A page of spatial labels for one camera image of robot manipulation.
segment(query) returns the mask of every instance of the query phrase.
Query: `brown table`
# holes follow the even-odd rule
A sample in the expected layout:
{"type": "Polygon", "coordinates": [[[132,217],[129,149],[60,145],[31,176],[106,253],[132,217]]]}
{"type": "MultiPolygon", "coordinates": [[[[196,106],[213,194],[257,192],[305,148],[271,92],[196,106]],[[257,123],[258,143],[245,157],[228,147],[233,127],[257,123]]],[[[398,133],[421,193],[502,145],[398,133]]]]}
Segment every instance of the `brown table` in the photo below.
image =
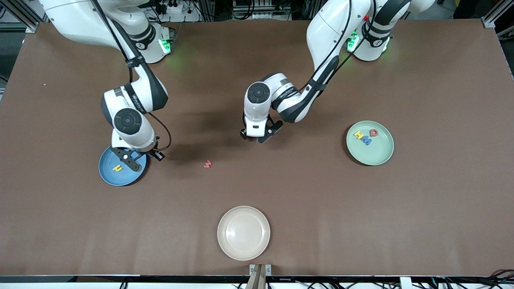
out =
{"type": "Polygon", "coordinates": [[[184,24],[174,54],[152,65],[170,93],[156,115],[173,146],[122,188],[98,174],[111,136],[99,103],[128,79],[121,54],[49,24],[28,34],[0,104],[0,274],[514,267],[514,82],[494,30],[479,20],[400,21],[388,51],[371,63],[351,59],[303,121],[264,145],[243,141],[249,84],[281,71],[301,86],[313,72],[307,25],[184,24]],[[394,136],[382,166],[343,150],[345,130],[366,119],[394,136]],[[268,248],[250,262],[227,257],[216,239],[221,216],[239,205],[271,224],[268,248]]]}

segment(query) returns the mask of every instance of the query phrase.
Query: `floor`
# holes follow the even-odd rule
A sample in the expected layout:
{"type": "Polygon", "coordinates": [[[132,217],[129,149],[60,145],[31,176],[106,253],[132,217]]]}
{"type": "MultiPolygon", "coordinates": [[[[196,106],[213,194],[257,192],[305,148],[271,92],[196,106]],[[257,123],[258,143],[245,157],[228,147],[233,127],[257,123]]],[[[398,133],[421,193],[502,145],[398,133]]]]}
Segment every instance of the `floor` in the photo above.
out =
{"type": "MultiPolygon", "coordinates": [[[[484,15],[492,8],[492,6],[493,4],[490,0],[482,0],[476,7],[475,17],[479,18],[480,16],[484,15]]],[[[454,0],[445,0],[442,5],[434,3],[432,7],[423,13],[412,13],[408,15],[407,19],[451,19],[455,8],[456,4],[454,0]]],[[[9,15],[9,13],[6,13],[6,15],[0,19],[0,22],[15,21],[13,19],[14,18],[9,15]]],[[[0,33],[0,76],[9,78],[18,52],[20,51],[24,36],[24,33],[0,33]]],[[[514,67],[514,41],[511,40],[502,42],[502,47],[504,49],[505,58],[512,70],[514,67]]],[[[2,88],[5,88],[5,85],[0,83],[0,99],[2,99],[2,88]]]]}

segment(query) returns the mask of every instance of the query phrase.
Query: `plate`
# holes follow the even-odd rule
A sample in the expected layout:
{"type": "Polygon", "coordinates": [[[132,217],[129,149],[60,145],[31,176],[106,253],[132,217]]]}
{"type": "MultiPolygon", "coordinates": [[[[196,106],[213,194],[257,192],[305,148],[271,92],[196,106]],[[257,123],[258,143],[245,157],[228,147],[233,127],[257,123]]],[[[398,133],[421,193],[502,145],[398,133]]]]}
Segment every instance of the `plate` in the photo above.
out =
{"type": "Polygon", "coordinates": [[[218,225],[218,242],[227,256],[238,261],[257,258],[268,246],[271,231],[261,211],[239,206],[223,215],[218,225]]]}
{"type": "Polygon", "coordinates": [[[352,156],[359,162],[369,165],[377,166],[388,161],[393,155],[394,140],[393,136],[382,124],[371,120],[364,120],[354,124],[346,135],[346,146],[352,156]],[[377,136],[370,136],[370,131],[376,129],[377,136]],[[355,135],[357,132],[363,134],[364,137],[358,138],[355,135]],[[364,140],[371,140],[369,145],[366,145],[364,140]]]}
{"type": "MultiPolygon", "coordinates": [[[[137,153],[133,152],[131,157],[137,157],[137,153]]],[[[107,148],[100,157],[98,172],[102,179],[109,185],[117,187],[127,186],[137,181],[143,174],[148,162],[148,156],[145,154],[142,155],[137,162],[141,165],[141,170],[139,170],[139,172],[131,170],[127,165],[120,161],[119,157],[113,153],[110,148],[107,148]],[[121,171],[114,171],[113,168],[118,165],[121,166],[121,171]]]]}

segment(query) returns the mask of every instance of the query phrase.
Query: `blue plate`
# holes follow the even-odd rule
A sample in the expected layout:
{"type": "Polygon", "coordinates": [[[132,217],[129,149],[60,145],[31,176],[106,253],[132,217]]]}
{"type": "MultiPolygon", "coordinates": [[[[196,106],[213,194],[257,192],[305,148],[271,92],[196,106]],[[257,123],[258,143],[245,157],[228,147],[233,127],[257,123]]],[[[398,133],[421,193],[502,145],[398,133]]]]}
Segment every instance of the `blue plate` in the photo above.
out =
{"type": "MultiPolygon", "coordinates": [[[[132,153],[131,157],[137,157],[137,153],[132,153]]],[[[148,156],[144,154],[142,157],[137,159],[137,163],[141,165],[141,170],[139,170],[139,172],[131,170],[127,165],[120,161],[119,157],[114,154],[110,148],[107,148],[100,157],[98,171],[100,172],[102,179],[109,185],[117,187],[127,186],[137,181],[137,179],[139,179],[143,174],[148,163],[148,156]],[[119,172],[113,170],[113,168],[118,165],[121,165],[122,167],[122,170],[119,172]]]]}

